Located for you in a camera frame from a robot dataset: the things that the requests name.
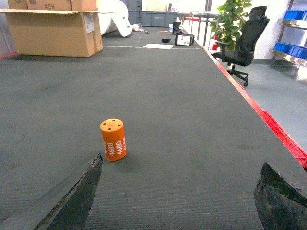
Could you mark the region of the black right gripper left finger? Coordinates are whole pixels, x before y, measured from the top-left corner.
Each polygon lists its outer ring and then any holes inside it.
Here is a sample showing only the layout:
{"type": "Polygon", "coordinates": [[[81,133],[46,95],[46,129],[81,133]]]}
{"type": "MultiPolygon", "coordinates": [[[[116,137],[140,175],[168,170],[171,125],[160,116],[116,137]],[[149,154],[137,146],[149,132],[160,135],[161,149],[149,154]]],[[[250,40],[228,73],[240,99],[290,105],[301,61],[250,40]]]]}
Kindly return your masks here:
{"type": "Polygon", "coordinates": [[[103,159],[97,155],[40,199],[0,224],[2,230],[82,230],[94,201],[103,159]]]}

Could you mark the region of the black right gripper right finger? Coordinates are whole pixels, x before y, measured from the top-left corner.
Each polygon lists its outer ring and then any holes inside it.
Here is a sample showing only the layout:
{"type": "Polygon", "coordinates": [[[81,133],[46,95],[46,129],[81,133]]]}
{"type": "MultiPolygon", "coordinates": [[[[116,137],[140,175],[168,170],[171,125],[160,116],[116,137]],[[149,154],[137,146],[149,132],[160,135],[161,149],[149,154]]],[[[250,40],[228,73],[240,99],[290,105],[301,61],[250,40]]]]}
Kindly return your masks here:
{"type": "Polygon", "coordinates": [[[253,196],[264,229],[307,228],[307,186],[274,165],[263,164],[253,196]]]}

